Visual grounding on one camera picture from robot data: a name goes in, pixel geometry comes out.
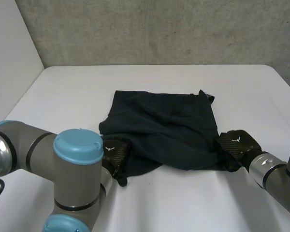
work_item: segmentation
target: blue joint cap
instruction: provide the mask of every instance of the blue joint cap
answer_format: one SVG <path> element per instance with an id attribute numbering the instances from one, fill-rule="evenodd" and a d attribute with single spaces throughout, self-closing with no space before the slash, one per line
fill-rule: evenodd
<path id="1" fill-rule="evenodd" d="M 91 131 L 71 129 L 61 132 L 54 140 L 56 154 L 67 162 L 90 165 L 103 157 L 103 141 Z"/>
<path id="2" fill-rule="evenodd" d="M 19 121 L 13 121 L 13 120 L 4 120 L 0 122 L 0 126 L 6 122 L 19 122 Z"/>
<path id="3" fill-rule="evenodd" d="M 54 214 L 47 218 L 43 232 L 91 232 L 80 220 L 64 214 Z"/>

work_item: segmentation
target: white wall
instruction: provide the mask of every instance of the white wall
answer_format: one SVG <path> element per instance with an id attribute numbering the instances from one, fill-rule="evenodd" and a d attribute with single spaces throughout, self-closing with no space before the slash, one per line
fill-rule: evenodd
<path id="1" fill-rule="evenodd" d="M 0 0 L 0 121 L 44 69 L 14 0 Z"/>

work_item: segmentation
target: gray concrete wall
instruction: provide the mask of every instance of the gray concrete wall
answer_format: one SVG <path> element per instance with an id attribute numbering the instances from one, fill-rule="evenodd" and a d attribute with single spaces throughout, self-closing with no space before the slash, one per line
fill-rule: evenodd
<path id="1" fill-rule="evenodd" d="M 290 85 L 290 0 L 16 0 L 45 67 L 267 64 Z"/>

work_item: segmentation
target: dark cloth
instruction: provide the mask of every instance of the dark cloth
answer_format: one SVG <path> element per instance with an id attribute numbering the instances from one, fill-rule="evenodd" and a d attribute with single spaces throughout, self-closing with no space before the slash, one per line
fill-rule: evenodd
<path id="1" fill-rule="evenodd" d="M 217 125 L 210 100 L 201 90 L 199 95 L 116 91 L 99 130 L 103 139 L 130 141 L 127 176 L 148 173 L 162 164 L 182 170 L 222 170 L 214 149 Z"/>

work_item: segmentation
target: white logo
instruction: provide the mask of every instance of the white logo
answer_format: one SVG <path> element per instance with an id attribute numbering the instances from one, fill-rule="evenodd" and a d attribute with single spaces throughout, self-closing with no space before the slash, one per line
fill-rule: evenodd
<path id="1" fill-rule="evenodd" d="M 110 150 L 115 149 L 115 147 L 112 147 L 112 148 L 105 147 L 105 149 L 108 150 L 108 151 L 110 151 Z"/>
<path id="2" fill-rule="evenodd" d="M 241 140 L 241 137 L 238 137 L 237 140 L 233 140 L 233 139 L 231 139 L 231 141 L 233 141 L 233 142 L 240 142 L 240 140 Z"/>

